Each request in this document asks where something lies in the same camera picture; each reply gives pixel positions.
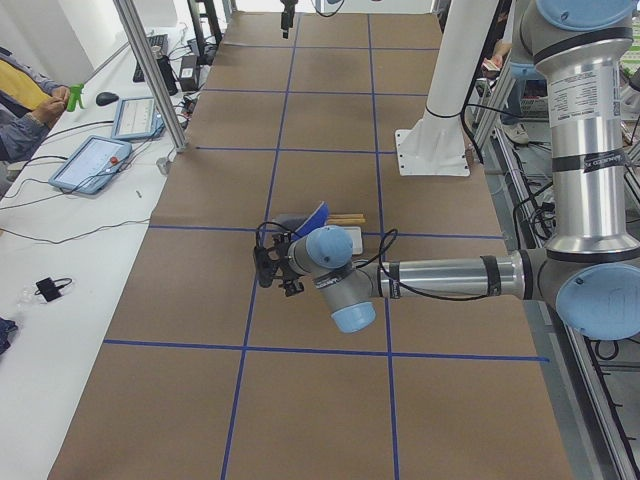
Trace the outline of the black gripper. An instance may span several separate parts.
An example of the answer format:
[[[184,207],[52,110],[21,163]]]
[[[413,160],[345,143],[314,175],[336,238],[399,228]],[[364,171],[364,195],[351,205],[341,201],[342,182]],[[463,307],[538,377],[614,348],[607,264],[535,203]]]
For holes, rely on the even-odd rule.
[[[274,278],[279,280],[278,287],[286,296],[294,296],[304,291],[301,275],[296,273],[290,264],[289,248],[293,244],[291,234],[274,234],[274,249],[277,256]]]

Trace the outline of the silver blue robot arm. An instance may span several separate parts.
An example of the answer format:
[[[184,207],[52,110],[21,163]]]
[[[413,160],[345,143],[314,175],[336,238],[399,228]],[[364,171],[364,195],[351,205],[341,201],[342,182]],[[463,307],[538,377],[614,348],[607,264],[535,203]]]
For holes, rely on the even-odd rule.
[[[639,243],[626,227],[619,62],[633,41],[632,1],[523,1],[513,25],[515,68],[546,81],[555,230],[538,249],[498,258],[354,260],[338,226],[304,221],[253,252],[258,282],[287,295],[310,277],[337,327],[376,316],[373,299],[418,295],[474,301],[500,295],[542,301],[595,340],[639,331]]]

